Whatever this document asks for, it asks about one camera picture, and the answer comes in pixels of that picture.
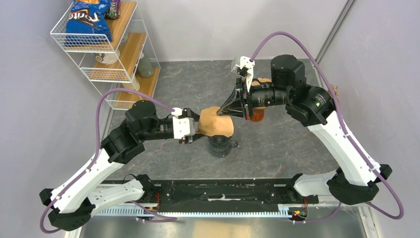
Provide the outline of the smoky glass dripper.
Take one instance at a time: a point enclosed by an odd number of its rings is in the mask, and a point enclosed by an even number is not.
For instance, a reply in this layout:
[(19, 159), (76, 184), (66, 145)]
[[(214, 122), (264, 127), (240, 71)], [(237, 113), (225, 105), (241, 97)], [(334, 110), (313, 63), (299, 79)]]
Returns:
[(208, 141), (210, 142), (211, 146), (230, 146), (232, 144), (232, 137), (227, 137), (224, 135), (214, 135), (208, 136)]

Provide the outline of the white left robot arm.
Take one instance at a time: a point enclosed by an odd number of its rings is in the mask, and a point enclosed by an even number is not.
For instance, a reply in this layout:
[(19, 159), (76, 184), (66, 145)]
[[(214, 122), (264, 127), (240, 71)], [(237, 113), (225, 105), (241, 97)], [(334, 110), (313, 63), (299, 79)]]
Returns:
[(58, 188), (40, 192), (47, 207), (43, 218), (56, 230), (72, 231), (107, 208), (131, 201), (151, 201), (157, 191), (147, 175), (137, 175), (101, 191), (97, 186), (144, 152), (145, 141), (177, 139), (188, 144), (199, 139), (202, 136), (198, 132), (199, 118), (189, 108), (173, 108), (169, 116), (160, 119), (153, 102), (137, 101), (126, 111), (120, 126), (100, 142), (95, 154), (76, 174)]

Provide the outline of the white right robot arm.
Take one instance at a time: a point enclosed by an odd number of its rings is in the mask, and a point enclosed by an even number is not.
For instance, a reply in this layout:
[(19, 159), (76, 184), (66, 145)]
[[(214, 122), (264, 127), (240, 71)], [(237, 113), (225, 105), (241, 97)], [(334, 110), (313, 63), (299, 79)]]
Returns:
[(324, 174), (297, 174), (289, 184), (300, 197), (331, 195), (346, 205), (372, 201), (378, 183), (392, 169), (369, 157), (343, 121), (332, 95), (307, 83), (305, 65), (293, 55), (280, 55), (270, 62), (271, 80), (254, 77), (255, 63), (249, 57), (235, 58), (231, 70), (237, 74), (234, 90), (217, 114), (250, 120), (256, 108), (284, 105), (286, 112), (312, 132), (328, 149), (338, 169)]

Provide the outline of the clear glass pitcher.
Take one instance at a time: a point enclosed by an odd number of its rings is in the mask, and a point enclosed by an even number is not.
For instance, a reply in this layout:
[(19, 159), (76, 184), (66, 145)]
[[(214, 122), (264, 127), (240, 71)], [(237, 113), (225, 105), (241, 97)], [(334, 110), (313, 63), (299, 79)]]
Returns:
[(215, 141), (209, 141), (208, 151), (216, 158), (223, 158), (230, 154), (231, 150), (238, 147), (236, 140), (229, 140), (223, 143), (216, 143)]

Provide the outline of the orange glass carafe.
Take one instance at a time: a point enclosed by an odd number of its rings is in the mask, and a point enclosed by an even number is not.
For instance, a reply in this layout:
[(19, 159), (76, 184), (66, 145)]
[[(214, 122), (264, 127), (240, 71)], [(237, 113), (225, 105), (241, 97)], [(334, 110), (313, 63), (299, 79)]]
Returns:
[(253, 115), (251, 121), (259, 122), (262, 121), (265, 114), (265, 108), (253, 108)]

